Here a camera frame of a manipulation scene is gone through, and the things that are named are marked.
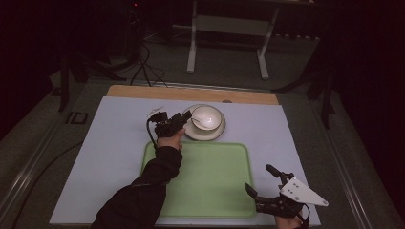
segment white saucer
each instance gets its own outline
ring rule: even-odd
[[[193,106],[185,109],[183,114],[186,113],[187,111],[190,111],[191,113],[193,113],[193,111],[196,108],[200,107],[200,106],[209,106],[209,105],[206,105],[206,104],[193,105]],[[198,129],[196,126],[194,126],[194,124],[192,123],[191,118],[190,118],[190,119],[187,120],[187,123],[184,124],[185,134],[188,135],[189,137],[195,139],[195,140],[204,140],[204,141],[206,141],[206,140],[215,139],[215,138],[219,137],[225,130],[225,126],[226,126],[225,117],[224,117],[224,115],[222,113],[221,113],[221,117],[222,117],[222,120],[223,120],[221,122],[221,125],[217,129],[215,129],[214,131],[210,131],[210,132]]]

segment white table surface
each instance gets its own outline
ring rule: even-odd
[[[96,112],[89,133],[77,156],[58,203],[51,224],[90,224],[96,213],[123,186],[140,175],[144,147],[150,141],[146,131],[147,115],[163,107],[168,116],[182,113],[201,101],[180,101],[105,96]],[[243,143],[251,162],[254,188],[259,196],[279,196],[279,178],[273,177],[266,165],[294,173],[307,184],[300,158],[280,105],[254,105],[203,102],[219,109],[226,118],[220,142]],[[313,205],[310,224],[320,220]],[[303,209],[304,218],[307,209]],[[250,219],[180,219],[159,218],[157,225],[187,226],[256,226],[274,225],[274,217],[256,214]]]

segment dark background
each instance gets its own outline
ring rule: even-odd
[[[103,2],[115,5],[111,5],[113,0],[98,1],[98,5]],[[148,1],[142,5],[142,20],[170,35],[168,25],[189,24],[190,2]],[[340,93],[381,180],[405,219],[404,184],[398,182],[405,175],[401,161],[405,154],[405,8],[401,1],[348,2],[346,5],[354,8],[337,14],[309,65],[332,64],[336,69],[333,88]],[[114,23],[125,24],[126,14],[125,8],[117,7],[111,15],[108,11],[99,15],[114,20],[97,21],[98,13],[90,1],[1,2],[0,139],[53,89],[48,77],[59,69],[61,44],[66,39],[92,58],[105,59],[106,33],[114,33]],[[297,11],[293,14],[298,21],[306,17]],[[279,21],[276,30],[297,32],[287,19]]]

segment human hand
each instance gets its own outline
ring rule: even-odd
[[[295,218],[274,217],[274,218],[276,219],[277,229],[293,229],[301,226],[301,220],[298,217]]]
[[[183,128],[177,131],[173,136],[158,138],[158,147],[171,146],[176,150],[181,150],[182,145],[180,143],[180,139],[184,135],[184,133],[185,129]]]

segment white bowl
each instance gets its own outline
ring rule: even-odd
[[[222,116],[214,107],[200,106],[193,111],[191,121],[203,131],[213,131],[221,125]]]

